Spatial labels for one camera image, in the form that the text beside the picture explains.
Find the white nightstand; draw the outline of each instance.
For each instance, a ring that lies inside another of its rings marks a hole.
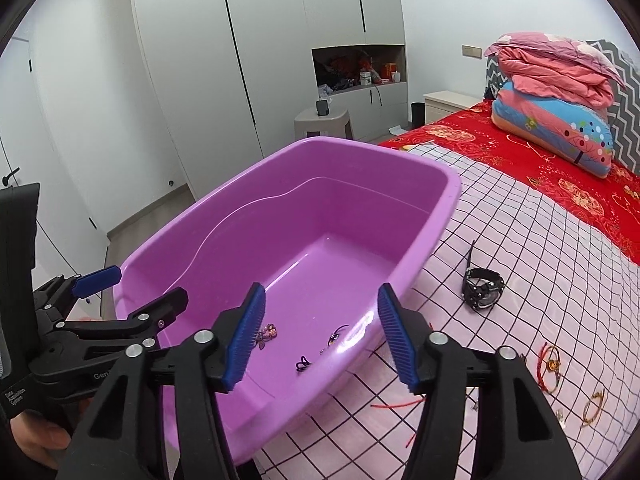
[[[424,124],[431,124],[443,117],[467,110],[477,105],[482,99],[468,95],[456,94],[445,90],[424,95]]]

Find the gray zigzag pillow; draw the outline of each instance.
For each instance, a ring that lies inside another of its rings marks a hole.
[[[626,88],[611,82],[613,104],[607,110],[607,121],[613,136],[614,155],[629,171],[640,175],[640,73],[624,53],[607,40],[587,41],[599,49],[616,66]],[[486,88],[496,96],[507,78],[500,71],[496,56],[486,61]]]

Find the purple plastic basin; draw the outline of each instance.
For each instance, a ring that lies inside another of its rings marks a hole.
[[[431,256],[460,195],[447,166],[330,137],[296,142],[199,200],[134,252],[114,287],[119,318],[174,286],[187,310],[160,335],[179,344],[267,290],[264,324],[278,336],[254,349],[232,393],[218,395],[235,463],[248,460],[339,383],[380,340],[376,295],[401,296]],[[327,348],[329,336],[348,325]],[[301,356],[313,363],[296,371]],[[167,439],[177,446],[175,409]]]

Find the red bedsheet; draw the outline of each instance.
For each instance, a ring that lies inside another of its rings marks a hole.
[[[617,163],[597,178],[544,148],[507,134],[491,122],[491,101],[381,143],[400,149],[434,140],[484,162],[547,195],[603,232],[640,265],[640,178]]]

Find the human hand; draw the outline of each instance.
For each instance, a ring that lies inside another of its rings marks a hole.
[[[80,321],[95,321],[95,319],[83,317]],[[89,399],[80,402],[80,413],[84,413],[89,402]],[[58,462],[50,451],[68,447],[71,436],[64,428],[31,412],[22,412],[12,418],[10,423],[15,443],[26,456],[51,469],[58,469]]]

